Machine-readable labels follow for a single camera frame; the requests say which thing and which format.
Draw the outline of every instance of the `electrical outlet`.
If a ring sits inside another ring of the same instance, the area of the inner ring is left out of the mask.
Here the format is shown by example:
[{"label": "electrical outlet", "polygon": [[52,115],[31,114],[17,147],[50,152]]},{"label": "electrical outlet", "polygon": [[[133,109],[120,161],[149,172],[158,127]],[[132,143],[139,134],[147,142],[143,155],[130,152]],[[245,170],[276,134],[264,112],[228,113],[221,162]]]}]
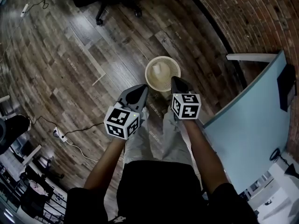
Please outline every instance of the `electrical outlet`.
[{"label": "electrical outlet", "polygon": [[64,133],[61,132],[60,129],[58,129],[57,127],[55,127],[54,129],[54,135],[58,137],[59,135],[59,138],[61,139],[62,142],[66,142],[67,141],[67,137],[64,136]]}]

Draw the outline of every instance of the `brick wall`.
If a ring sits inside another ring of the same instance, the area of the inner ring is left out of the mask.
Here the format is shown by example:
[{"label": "brick wall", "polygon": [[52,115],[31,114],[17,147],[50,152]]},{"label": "brick wall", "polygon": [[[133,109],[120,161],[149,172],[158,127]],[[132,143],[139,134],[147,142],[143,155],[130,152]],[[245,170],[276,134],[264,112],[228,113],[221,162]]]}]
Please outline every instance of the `brick wall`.
[{"label": "brick wall", "polygon": [[[276,53],[299,74],[299,0],[200,0],[235,53]],[[242,66],[245,77],[254,70]],[[291,106],[287,150],[299,161],[299,99]]]}]

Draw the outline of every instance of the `white cable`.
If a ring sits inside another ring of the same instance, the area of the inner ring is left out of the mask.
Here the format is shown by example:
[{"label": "white cable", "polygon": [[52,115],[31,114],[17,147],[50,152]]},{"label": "white cable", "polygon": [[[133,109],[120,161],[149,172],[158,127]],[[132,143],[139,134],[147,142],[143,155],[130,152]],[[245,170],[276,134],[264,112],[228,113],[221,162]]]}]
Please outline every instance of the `white cable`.
[{"label": "white cable", "polygon": [[83,157],[85,157],[85,158],[87,158],[87,159],[90,159],[90,160],[92,160],[92,161],[94,161],[94,162],[98,162],[98,161],[96,161],[96,160],[94,160],[94,159],[91,159],[91,158],[86,157],[86,156],[83,154],[82,150],[81,150],[78,146],[73,145],[73,144],[69,143],[68,141],[66,141],[66,142],[67,142],[69,145],[78,148],[78,149],[81,151],[81,154],[83,155]]}]

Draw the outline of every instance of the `wooden floor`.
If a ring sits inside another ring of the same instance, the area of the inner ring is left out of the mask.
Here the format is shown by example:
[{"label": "wooden floor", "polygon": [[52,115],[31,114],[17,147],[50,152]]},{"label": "wooden floor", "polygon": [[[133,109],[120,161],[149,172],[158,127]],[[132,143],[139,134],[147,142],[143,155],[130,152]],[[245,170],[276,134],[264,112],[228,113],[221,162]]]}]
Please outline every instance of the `wooden floor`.
[{"label": "wooden floor", "polygon": [[[9,46],[1,62],[0,95],[9,94],[12,109],[32,120],[43,115],[64,133],[100,123],[121,91],[145,83],[145,67],[156,56],[179,63],[211,115],[242,90],[226,50],[192,0],[139,0],[142,18],[123,5],[108,6],[101,27],[95,23],[99,3],[77,8],[72,0],[47,0],[49,7],[32,8],[8,43],[28,1],[41,0],[8,0],[0,7],[0,54]],[[159,157],[167,102],[151,90],[147,107],[152,150]],[[94,163],[54,138],[54,127],[40,120],[29,132],[31,142],[54,157],[52,168],[65,175],[67,189],[80,187]],[[111,140],[104,126],[67,137],[95,160]],[[106,195],[109,217],[117,211],[121,173],[122,159]]]}]

